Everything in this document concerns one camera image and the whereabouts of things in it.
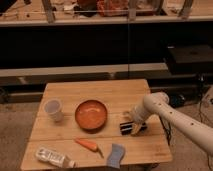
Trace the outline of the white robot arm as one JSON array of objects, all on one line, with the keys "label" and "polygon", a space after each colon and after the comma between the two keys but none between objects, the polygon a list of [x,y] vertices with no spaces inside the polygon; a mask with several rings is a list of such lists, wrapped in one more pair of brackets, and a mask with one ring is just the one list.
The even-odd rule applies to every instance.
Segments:
[{"label": "white robot arm", "polygon": [[123,113],[133,122],[132,135],[137,135],[142,124],[156,114],[170,122],[185,137],[213,157],[213,128],[179,112],[169,105],[169,97],[164,92],[145,94],[130,111]]}]

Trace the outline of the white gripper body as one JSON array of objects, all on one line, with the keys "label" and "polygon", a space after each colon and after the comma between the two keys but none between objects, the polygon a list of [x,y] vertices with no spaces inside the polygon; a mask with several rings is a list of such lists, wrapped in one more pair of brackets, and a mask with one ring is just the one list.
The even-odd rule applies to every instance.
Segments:
[{"label": "white gripper body", "polygon": [[151,116],[151,110],[143,103],[139,103],[129,111],[124,111],[123,116],[136,124],[143,124]]}]

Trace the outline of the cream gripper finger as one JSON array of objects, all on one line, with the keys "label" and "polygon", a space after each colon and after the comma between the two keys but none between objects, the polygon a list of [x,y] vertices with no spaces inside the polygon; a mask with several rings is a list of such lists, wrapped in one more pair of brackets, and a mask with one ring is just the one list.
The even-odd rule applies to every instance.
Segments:
[{"label": "cream gripper finger", "polygon": [[142,124],[133,123],[132,124],[131,134],[132,135],[137,135],[141,128],[142,128]]}]

